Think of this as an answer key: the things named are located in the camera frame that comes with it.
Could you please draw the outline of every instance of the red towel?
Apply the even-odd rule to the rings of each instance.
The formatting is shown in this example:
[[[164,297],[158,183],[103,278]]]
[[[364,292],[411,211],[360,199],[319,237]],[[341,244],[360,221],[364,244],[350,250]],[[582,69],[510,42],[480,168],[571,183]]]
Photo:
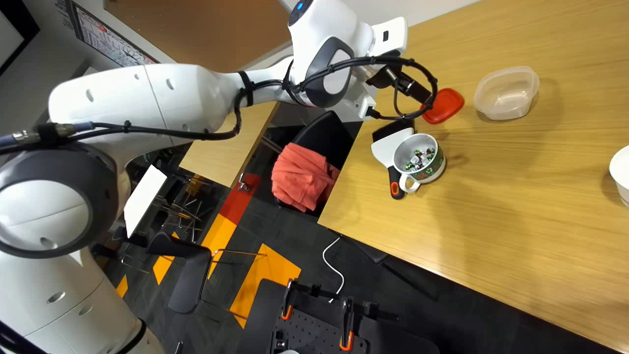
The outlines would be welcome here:
[[[301,213],[315,211],[325,201],[339,178],[339,170],[329,166],[321,154],[289,144],[280,154],[272,181],[274,195],[286,205],[293,205]]]

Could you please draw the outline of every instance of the wooden table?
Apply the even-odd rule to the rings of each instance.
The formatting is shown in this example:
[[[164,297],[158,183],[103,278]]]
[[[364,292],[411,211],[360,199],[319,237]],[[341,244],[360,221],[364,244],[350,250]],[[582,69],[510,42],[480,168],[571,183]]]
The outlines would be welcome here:
[[[276,103],[242,109],[242,130],[236,138],[195,142],[179,168],[225,187],[232,187],[244,172],[246,162],[250,162],[252,154],[256,152],[256,146],[270,126],[276,109]],[[234,122],[236,117],[230,115],[219,132],[232,130]]]
[[[409,58],[466,107],[435,134],[447,174],[394,201],[388,174],[358,134],[321,225],[629,353],[629,209],[608,174],[629,144],[626,0],[482,0],[415,26]],[[488,122],[472,95],[490,71],[531,65],[529,117]],[[392,95],[378,99],[392,111]]]

